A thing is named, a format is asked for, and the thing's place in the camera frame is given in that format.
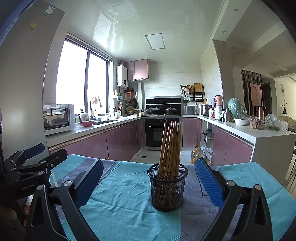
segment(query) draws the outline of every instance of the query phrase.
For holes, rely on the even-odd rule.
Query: black wire mesh cup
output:
[[[169,212],[179,208],[183,201],[185,178],[188,175],[187,168],[180,164],[178,177],[175,180],[161,180],[158,174],[159,163],[148,169],[151,184],[151,204],[163,212]]]

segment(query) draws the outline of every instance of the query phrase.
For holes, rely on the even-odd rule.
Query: toaster oven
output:
[[[43,106],[45,135],[73,130],[75,127],[74,105],[46,104]]]

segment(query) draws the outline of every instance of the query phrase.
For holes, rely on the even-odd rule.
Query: white bowl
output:
[[[236,125],[239,125],[239,126],[247,126],[250,124],[250,121],[249,120],[244,120],[244,119],[234,119],[235,121],[235,124]]]

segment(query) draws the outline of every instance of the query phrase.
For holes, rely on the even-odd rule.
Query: pink bowl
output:
[[[94,124],[94,120],[81,121],[80,124],[83,127],[90,127]]]

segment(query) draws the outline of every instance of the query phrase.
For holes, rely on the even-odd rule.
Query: window frame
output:
[[[85,65],[85,75],[84,75],[84,112],[88,112],[89,111],[89,106],[88,106],[88,100],[87,100],[87,87],[88,87],[88,72],[89,72],[89,58],[90,58],[90,54],[93,54],[97,57],[99,57],[100,59],[104,60],[106,62],[106,113],[109,113],[109,108],[110,108],[110,104],[109,104],[109,66],[110,66],[110,61],[108,61],[107,59],[101,57],[100,55],[98,55],[97,53],[91,51],[88,48],[85,48],[84,46],[80,45],[79,43],[76,43],[73,40],[70,40],[68,38],[65,39],[65,41],[68,41],[72,44],[75,44],[85,50],[87,50],[87,56],[86,56],[86,65]]]

